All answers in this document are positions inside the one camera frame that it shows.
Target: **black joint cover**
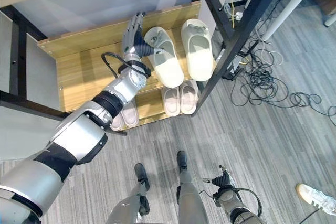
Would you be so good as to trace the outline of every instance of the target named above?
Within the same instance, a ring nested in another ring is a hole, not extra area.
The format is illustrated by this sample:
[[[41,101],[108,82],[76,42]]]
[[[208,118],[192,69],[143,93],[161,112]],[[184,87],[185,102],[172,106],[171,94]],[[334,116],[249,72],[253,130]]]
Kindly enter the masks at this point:
[[[242,213],[244,212],[249,212],[247,209],[245,208],[235,208],[232,212],[231,212],[231,215],[230,215],[230,221],[231,223],[235,223],[237,217],[239,215],[241,215]]]
[[[39,154],[34,160],[49,166],[57,172],[62,182],[64,182],[71,168],[77,162],[77,159],[70,152],[56,143],[52,143],[47,150]]]
[[[25,205],[30,210],[32,210],[34,213],[36,213],[39,217],[41,217],[42,214],[43,214],[42,210],[34,202],[31,202],[29,199],[26,199],[25,197],[23,197],[19,194],[14,194],[14,196],[12,197],[12,200],[15,200],[15,201],[21,203],[22,205]],[[36,221],[36,219],[38,220],[36,215],[33,214],[32,212],[30,212],[30,215],[28,216],[28,219],[29,220],[35,220],[35,221]]]
[[[104,136],[101,138],[101,140],[95,145],[95,147],[79,162],[76,163],[76,165],[82,165],[89,163],[93,160],[93,158],[100,152],[100,150],[105,146],[107,142],[107,136],[104,134]]]
[[[101,91],[92,100],[105,108],[113,118],[115,118],[123,108],[120,99],[109,91]]]
[[[137,61],[137,60],[129,60],[127,61],[129,65],[136,65],[142,68],[145,71],[145,74],[150,77],[152,75],[152,70],[148,68],[144,63]],[[121,73],[125,68],[128,68],[127,65],[123,64],[118,68],[118,73]]]

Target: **robot leg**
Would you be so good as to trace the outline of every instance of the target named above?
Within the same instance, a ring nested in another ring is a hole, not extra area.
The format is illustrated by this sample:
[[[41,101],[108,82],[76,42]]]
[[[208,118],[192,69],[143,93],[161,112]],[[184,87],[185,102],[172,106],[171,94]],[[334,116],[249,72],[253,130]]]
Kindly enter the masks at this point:
[[[182,167],[180,171],[180,183],[177,188],[177,202],[179,204],[178,222],[179,224],[206,224],[209,223],[202,199],[198,194],[190,172],[186,168],[186,156],[185,156],[185,168]]]
[[[143,216],[149,214],[149,204],[146,192],[149,190],[149,182],[142,164],[135,165],[135,173],[138,184],[133,188],[126,199],[120,201],[111,211],[107,224],[135,223],[138,213]]]

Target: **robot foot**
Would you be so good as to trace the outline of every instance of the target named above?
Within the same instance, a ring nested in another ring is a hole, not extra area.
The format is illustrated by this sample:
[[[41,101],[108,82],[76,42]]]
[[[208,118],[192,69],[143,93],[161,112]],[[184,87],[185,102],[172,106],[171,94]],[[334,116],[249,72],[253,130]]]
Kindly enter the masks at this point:
[[[150,185],[149,185],[149,181],[148,181],[148,178],[147,178],[147,173],[146,173],[146,170],[145,170],[145,167],[143,166],[143,164],[137,163],[134,166],[134,171],[135,171],[135,174],[138,178],[138,182],[145,183],[146,184],[146,190],[148,191],[149,188],[150,188]]]

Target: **white cable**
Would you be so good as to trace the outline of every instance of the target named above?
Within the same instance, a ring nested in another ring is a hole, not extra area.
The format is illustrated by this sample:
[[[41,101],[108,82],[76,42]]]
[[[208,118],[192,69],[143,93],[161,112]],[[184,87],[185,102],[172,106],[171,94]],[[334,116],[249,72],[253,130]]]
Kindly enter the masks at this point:
[[[264,58],[263,58],[263,53],[264,53],[264,51],[265,51],[265,42],[261,39],[261,37],[260,37],[260,35],[259,35],[259,32],[258,32],[258,30],[257,30],[257,27],[255,27],[255,30],[256,30],[256,34],[257,34],[257,36],[258,36],[258,38],[260,39],[260,41],[263,43],[263,49],[262,49],[262,51],[261,51],[261,54],[260,54],[260,58],[261,58],[261,60],[262,60],[262,62],[264,62],[264,63],[266,63],[266,64],[269,64],[269,65],[271,65],[271,66],[279,66],[279,65],[282,65],[282,63],[284,62],[283,60],[283,55],[281,54],[281,53],[279,53],[279,52],[277,52],[277,51],[271,51],[271,52],[268,52],[269,54],[272,54],[272,53],[277,53],[277,54],[279,54],[280,56],[281,56],[281,61],[280,61],[280,63],[277,63],[277,64],[275,64],[275,63],[269,63],[268,61],[266,61]]]
[[[279,65],[282,65],[282,63],[284,62],[283,60],[283,55],[281,54],[281,53],[279,53],[279,52],[277,52],[277,51],[271,51],[271,52],[268,52],[269,54],[272,54],[272,53],[277,53],[277,54],[279,54],[280,56],[281,56],[281,61],[280,61],[280,63],[277,63],[277,64],[275,64],[275,63],[273,63],[273,64],[271,64],[271,63],[269,63],[269,62],[267,62],[267,61],[265,61],[265,59],[264,58],[262,58],[261,60],[263,61],[263,62],[265,62],[265,63],[267,63],[267,64],[269,64],[269,65],[271,65],[271,66],[279,66]]]
[[[263,43],[263,49],[262,49],[262,51],[261,51],[261,55],[260,55],[260,58],[261,58],[261,60],[263,60],[263,53],[264,53],[264,51],[265,51],[265,42],[261,39],[261,36],[259,35],[259,33],[258,33],[258,30],[257,30],[257,26],[255,27],[255,30],[256,30],[256,34],[257,34],[257,36],[258,36],[258,38],[260,39],[260,41]]]

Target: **white sneaker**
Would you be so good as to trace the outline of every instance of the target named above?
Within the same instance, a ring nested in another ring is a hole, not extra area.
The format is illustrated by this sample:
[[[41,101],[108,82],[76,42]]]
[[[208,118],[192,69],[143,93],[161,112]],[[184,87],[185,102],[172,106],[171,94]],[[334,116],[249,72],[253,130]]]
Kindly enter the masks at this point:
[[[333,197],[324,195],[323,192],[301,183],[296,186],[296,192],[308,204],[321,209],[329,215],[336,216],[336,199]]]

